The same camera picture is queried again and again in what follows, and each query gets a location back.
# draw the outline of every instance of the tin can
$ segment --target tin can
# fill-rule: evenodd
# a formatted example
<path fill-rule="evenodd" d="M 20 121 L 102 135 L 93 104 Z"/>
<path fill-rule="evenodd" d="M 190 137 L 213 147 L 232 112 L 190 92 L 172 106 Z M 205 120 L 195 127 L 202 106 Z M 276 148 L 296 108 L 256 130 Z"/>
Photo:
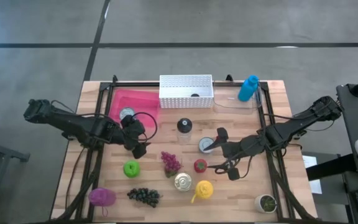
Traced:
<path fill-rule="evenodd" d="M 204 151 L 204 149 L 210 145 L 212 145 L 212 143 L 214 142 L 214 139 L 211 139 L 209 137 L 203 137 L 200 142 L 198 143 L 198 149 L 200 150 L 200 152 L 202 153 L 211 153 L 214 151 L 214 149 L 210 149 L 207 151 Z"/>
<path fill-rule="evenodd" d="M 130 107 L 126 107 L 123 108 L 120 112 L 119 112 L 119 119 L 124 119 L 125 116 L 127 115 L 134 115 L 135 114 L 135 110 L 130 108 Z"/>
<path fill-rule="evenodd" d="M 182 191 L 186 192 L 191 188 L 191 177 L 186 173 L 180 173 L 175 177 L 175 187 Z"/>

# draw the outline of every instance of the green apple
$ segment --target green apple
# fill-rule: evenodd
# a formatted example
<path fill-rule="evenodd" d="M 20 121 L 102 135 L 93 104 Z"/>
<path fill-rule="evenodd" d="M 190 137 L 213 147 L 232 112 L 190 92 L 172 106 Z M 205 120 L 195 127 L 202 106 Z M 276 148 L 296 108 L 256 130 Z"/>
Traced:
<path fill-rule="evenodd" d="M 124 164 L 124 173 L 127 177 L 137 177 L 140 173 L 140 165 L 136 161 L 128 161 Z"/>

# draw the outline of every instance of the blue water bottle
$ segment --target blue water bottle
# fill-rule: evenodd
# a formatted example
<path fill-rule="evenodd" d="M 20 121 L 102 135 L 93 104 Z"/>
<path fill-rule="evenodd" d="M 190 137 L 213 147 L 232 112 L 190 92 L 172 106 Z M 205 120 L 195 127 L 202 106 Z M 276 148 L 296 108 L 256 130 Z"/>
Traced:
<path fill-rule="evenodd" d="M 251 75 L 244 81 L 239 92 L 240 101 L 248 101 L 251 98 L 251 96 L 258 88 L 258 81 L 259 79 L 256 75 Z"/>

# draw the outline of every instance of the black lid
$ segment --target black lid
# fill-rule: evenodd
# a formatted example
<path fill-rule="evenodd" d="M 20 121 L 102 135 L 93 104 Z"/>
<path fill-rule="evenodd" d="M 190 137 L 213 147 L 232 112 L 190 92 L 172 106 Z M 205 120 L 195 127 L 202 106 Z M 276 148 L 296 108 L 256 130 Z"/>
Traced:
<path fill-rule="evenodd" d="M 193 127 L 193 123 L 187 119 L 182 118 L 178 121 L 178 131 L 181 133 L 189 133 L 191 131 L 191 128 Z"/>

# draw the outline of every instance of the white plastic basket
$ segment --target white plastic basket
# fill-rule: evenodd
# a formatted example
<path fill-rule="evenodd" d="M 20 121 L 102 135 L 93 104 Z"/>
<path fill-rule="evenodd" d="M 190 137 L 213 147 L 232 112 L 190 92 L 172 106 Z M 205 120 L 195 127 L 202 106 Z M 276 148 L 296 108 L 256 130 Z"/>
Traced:
<path fill-rule="evenodd" d="M 161 108 L 210 108 L 213 98 L 212 75 L 160 75 Z"/>

